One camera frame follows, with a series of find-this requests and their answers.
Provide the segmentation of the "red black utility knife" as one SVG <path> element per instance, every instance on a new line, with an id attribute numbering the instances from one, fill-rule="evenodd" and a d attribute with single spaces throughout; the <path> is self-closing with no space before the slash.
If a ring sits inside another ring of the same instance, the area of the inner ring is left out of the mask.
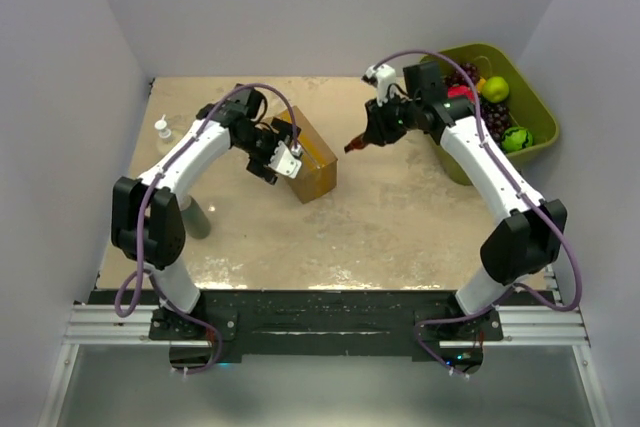
<path id="1" fill-rule="evenodd" d="M 354 137 L 347 145 L 344 146 L 344 153 L 350 153 L 353 151 L 363 150 L 365 149 L 369 143 L 364 138 L 364 135 L 358 135 Z"/>

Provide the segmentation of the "brown cardboard express box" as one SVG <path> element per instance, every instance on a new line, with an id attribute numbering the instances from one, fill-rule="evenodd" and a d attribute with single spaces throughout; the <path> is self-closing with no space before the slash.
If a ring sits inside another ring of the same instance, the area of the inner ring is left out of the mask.
<path id="1" fill-rule="evenodd" d="M 337 185 L 337 157 L 318 133 L 309 118 L 292 107 L 298 142 L 302 148 L 302 167 L 295 179 L 285 181 L 302 204 L 312 202 L 332 191 Z"/>

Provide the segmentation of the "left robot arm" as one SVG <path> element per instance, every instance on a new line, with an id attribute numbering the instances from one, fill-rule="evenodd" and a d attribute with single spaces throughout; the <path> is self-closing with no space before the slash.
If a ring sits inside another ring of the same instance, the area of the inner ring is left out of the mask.
<path id="1" fill-rule="evenodd" d="M 182 259 L 186 243 L 181 205 L 194 183 L 233 148 L 248 156 L 248 171 L 270 185 L 301 168 L 300 129 L 296 118 L 266 124 L 264 83 L 238 84 L 214 104 L 201 108 L 178 143 L 158 163 L 136 178 L 122 177 L 112 191 L 111 243 L 136 268 L 123 282 L 114 308 L 131 315 L 150 279 L 175 313 L 171 325 L 185 339 L 200 337 L 207 315 L 196 308 L 201 295 Z"/>

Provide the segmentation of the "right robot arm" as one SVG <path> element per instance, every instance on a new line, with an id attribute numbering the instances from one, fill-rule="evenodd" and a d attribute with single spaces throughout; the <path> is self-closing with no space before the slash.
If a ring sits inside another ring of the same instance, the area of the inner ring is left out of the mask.
<path id="1" fill-rule="evenodd" d="M 495 228 L 480 248 L 481 266 L 455 294 L 457 308 L 445 316 L 448 333 L 469 339 L 481 327 L 485 309 L 517 281 L 554 263 L 567 220 L 565 206 L 532 188 L 494 142 L 465 94 L 452 97 L 435 62 L 404 68 L 399 88 L 395 70 L 370 66 L 363 80 L 376 90 L 365 105 L 364 145 L 386 146 L 419 130 L 447 152 L 487 204 Z"/>

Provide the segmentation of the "pink dragon fruit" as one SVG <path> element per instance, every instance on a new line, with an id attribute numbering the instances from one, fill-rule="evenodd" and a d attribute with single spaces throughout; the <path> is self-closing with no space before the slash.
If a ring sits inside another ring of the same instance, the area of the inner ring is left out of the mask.
<path id="1" fill-rule="evenodd" d="M 474 100 L 472 90 L 469 87 L 462 86 L 462 85 L 456 85 L 456 86 L 450 87 L 448 89 L 447 95 L 449 98 L 464 96 L 468 98 L 470 101 Z"/>

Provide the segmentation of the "dark grape bunch top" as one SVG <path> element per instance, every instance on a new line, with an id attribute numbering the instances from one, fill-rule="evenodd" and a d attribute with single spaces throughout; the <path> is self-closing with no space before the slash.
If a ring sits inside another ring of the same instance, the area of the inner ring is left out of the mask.
<path id="1" fill-rule="evenodd" d="M 445 77 L 445 85 L 449 88 L 456 86 L 469 87 L 470 84 L 476 86 L 480 81 L 481 74 L 478 67 L 472 62 L 465 62 L 459 65 L 459 69 L 453 71 Z"/>

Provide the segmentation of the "cream pump soap bottle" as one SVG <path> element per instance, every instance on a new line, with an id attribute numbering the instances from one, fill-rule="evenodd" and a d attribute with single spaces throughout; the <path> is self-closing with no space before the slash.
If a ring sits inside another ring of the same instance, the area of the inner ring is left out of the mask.
<path id="1" fill-rule="evenodd" d="M 157 134 L 156 148 L 161 156 L 165 156 L 170 152 L 175 143 L 176 137 L 169 126 L 166 116 L 163 115 L 159 120 L 154 123 L 154 129 Z"/>

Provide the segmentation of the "yellow fruit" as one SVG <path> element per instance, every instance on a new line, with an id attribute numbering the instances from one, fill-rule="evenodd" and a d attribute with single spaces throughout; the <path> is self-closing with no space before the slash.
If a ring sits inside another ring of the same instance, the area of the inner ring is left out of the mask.
<path id="1" fill-rule="evenodd" d="M 478 82 L 476 83 L 476 90 L 478 93 L 481 93 L 485 84 L 486 84 L 487 80 L 483 77 L 480 77 Z"/>

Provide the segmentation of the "grey cylindrical bottle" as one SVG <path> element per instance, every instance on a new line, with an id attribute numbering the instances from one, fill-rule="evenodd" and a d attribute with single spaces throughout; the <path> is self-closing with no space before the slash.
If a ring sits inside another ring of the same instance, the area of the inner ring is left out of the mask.
<path id="1" fill-rule="evenodd" d="M 193 239 L 205 239 L 211 232 L 211 224 L 198 202 L 186 196 L 180 209 L 186 233 Z"/>

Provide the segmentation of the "purple grape bunch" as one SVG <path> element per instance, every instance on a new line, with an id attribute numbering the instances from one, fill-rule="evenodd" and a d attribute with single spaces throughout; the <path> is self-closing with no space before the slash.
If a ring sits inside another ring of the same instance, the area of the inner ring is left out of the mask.
<path id="1" fill-rule="evenodd" d="M 496 143 L 500 143 L 504 131 L 512 127 L 510 110 L 505 103 L 481 102 L 481 116 Z"/>

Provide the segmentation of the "green apple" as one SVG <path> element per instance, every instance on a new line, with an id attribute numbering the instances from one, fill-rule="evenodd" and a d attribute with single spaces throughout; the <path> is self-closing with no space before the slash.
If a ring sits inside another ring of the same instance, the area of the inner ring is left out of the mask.
<path id="1" fill-rule="evenodd" d="M 493 76 L 483 84 L 481 94 L 491 103 L 500 103 L 509 97 L 510 87 L 503 77 Z"/>

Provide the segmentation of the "green striped melon ball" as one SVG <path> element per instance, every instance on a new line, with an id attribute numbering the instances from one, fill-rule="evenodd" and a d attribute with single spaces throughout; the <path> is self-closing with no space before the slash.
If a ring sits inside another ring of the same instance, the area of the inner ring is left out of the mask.
<path id="1" fill-rule="evenodd" d="M 534 144 L 533 134 L 525 127 L 514 126 L 506 129 L 500 146 L 506 153 L 518 152 Z"/>

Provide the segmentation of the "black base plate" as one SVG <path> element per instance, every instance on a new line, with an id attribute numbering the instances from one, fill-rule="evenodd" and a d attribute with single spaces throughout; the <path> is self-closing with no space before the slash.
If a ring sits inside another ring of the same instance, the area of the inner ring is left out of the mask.
<path id="1" fill-rule="evenodd" d="M 176 368 L 210 358 L 239 363 L 249 355 L 409 357 L 434 354 L 454 367 L 478 365 L 487 341 L 500 341 L 491 310 L 466 320 L 450 291 L 210 290 L 181 318 L 145 291 L 137 313 L 146 337 L 170 345 Z"/>

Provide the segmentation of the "aluminium rail frame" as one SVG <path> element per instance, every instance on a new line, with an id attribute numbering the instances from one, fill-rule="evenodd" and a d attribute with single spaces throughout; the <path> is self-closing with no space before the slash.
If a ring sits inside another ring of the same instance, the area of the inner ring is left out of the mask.
<path id="1" fill-rule="evenodd" d="M 137 344 L 151 341 L 165 345 L 196 346 L 195 338 L 184 338 L 177 331 L 164 330 L 152 319 L 153 305 L 141 306 L 127 318 L 120 318 L 110 305 L 78 305 L 73 308 L 64 339 L 76 344 Z M 351 312 L 345 318 L 323 312 L 304 319 L 301 313 L 284 317 L 280 324 L 265 316 L 251 321 L 234 308 L 216 309 L 213 324 L 226 343 L 240 337 L 243 330 L 267 336 L 386 336 L 411 332 L 412 313 L 402 314 L 398 306 L 376 320 L 367 310 Z M 489 320 L 471 328 L 456 340 L 442 340 L 444 348 L 476 345 L 584 347 L 590 344 L 578 311 L 559 313 L 537 306 L 505 306 L 490 314 Z"/>

